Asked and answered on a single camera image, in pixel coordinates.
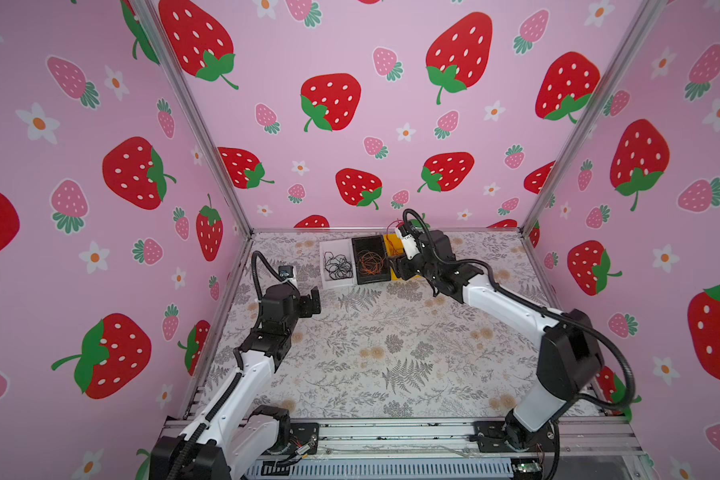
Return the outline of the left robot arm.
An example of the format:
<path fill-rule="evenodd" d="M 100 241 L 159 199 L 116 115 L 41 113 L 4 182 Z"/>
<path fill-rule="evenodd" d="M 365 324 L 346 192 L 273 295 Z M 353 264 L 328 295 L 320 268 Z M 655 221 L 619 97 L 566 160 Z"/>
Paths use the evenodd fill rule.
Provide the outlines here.
<path fill-rule="evenodd" d="M 257 318 L 233 349 L 235 366 L 210 403 L 177 436 L 161 436 L 150 452 L 148 479 L 244 479 L 262 454 L 291 446 L 289 411 L 253 406 L 292 346 L 298 321 L 321 313 L 319 289 L 301 293 L 290 265 L 275 269 L 251 254 Z"/>

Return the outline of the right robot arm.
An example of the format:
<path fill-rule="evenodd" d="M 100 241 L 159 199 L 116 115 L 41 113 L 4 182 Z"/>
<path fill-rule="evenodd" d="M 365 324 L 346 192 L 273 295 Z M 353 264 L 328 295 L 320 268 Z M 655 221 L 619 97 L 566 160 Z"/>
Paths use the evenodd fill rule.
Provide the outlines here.
<path fill-rule="evenodd" d="M 626 411 L 634 402 L 635 376 L 625 355 L 592 326 L 584 312 L 548 308 L 503 287 L 487 262 L 457 259 L 449 237 L 429 229 L 411 208 L 403 211 L 395 234 L 403 252 L 389 264 L 399 279 L 421 277 L 435 296 L 488 313 L 537 349 L 536 382 L 506 415 L 501 430 L 500 438 L 508 447 L 518 452 L 529 450 L 579 401 L 616 412 Z M 611 352 L 623 371 L 624 394 L 617 401 L 601 400 L 583 391 L 603 369 L 604 350 Z"/>

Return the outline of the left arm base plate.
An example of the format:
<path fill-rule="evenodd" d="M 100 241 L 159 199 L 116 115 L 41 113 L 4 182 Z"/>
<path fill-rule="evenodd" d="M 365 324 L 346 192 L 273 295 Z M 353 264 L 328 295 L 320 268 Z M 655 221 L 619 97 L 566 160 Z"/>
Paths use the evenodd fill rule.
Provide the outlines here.
<path fill-rule="evenodd" d="M 287 433 L 278 430 L 276 443 L 265 449 L 261 456 L 285 456 L 293 455 L 299 448 L 307 447 L 306 454 L 317 453 L 320 437 L 320 424 L 317 422 L 292 421 Z"/>

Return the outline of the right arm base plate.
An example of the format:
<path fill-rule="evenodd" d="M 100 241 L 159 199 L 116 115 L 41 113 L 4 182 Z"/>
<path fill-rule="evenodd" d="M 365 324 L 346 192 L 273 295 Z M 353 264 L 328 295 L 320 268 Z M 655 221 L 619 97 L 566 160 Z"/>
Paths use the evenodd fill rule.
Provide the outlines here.
<path fill-rule="evenodd" d="M 553 453 L 559 445 L 550 424 L 537 432 L 529 432 L 520 424 L 507 426 L 503 421 L 477 421 L 473 428 L 468 439 L 481 453 Z"/>

